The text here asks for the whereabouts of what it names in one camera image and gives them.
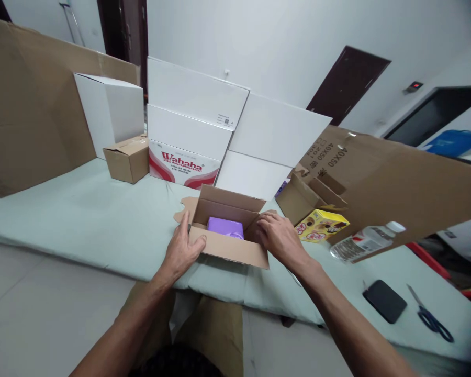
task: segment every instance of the yellow box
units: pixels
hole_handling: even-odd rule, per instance
[[[319,243],[348,225],[342,215],[315,209],[295,229],[302,241]]]

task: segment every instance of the wahaha logo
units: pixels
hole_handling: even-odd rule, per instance
[[[162,152],[162,157],[164,158],[165,162],[170,162],[172,164],[175,164],[175,165],[178,165],[178,166],[181,166],[181,167],[185,167],[185,168],[189,168],[189,169],[192,169],[192,170],[195,170],[195,171],[198,171],[198,172],[203,171],[202,167],[194,164],[193,162],[187,162],[187,161],[183,161],[181,158],[175,158],[174,154],[169,154],[169,153]]]

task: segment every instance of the floor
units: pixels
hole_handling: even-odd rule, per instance
[[[112,324],[134,281],[24,248],[0,245],[0,376],[69,375]],[[174,335],[198,299],[177,294]],[[327,330],[245,309],[249,377],[351,376]],[[450,363],[399,349],[419,372],[453,375]]]

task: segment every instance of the light green cloth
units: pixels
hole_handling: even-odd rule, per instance
[[[106,162],[78,169],[0,199],[0,242],[109,269],[132,278],[152,278],[164,258],[177,223],[180,200],[199,191],[150,176],[137,184],[112,180]],[[264,210],[275,209],[275,200]],[[471,360],[471,302],[406,247],[358,264],[333,259],[327,243],[304,242],[351,303],[389,341],[459,360]],[[270,256],[270,270],[202,255],[177,282],[219,300],[323,324],[316,307],[288,271]],[[363,280],[384,280],[408,307],[390,325],[362,296]],[[450,344],[428,330],[417,316],[410,283],[426,307],[455,338]]]

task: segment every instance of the plastic water bottle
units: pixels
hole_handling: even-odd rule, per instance
[[[391,246],[396,234],[405,230],[403,225],[395,221],[391,221],[385,226],[368,226],[332,246],[330,253],[337,259],[352,262]]]

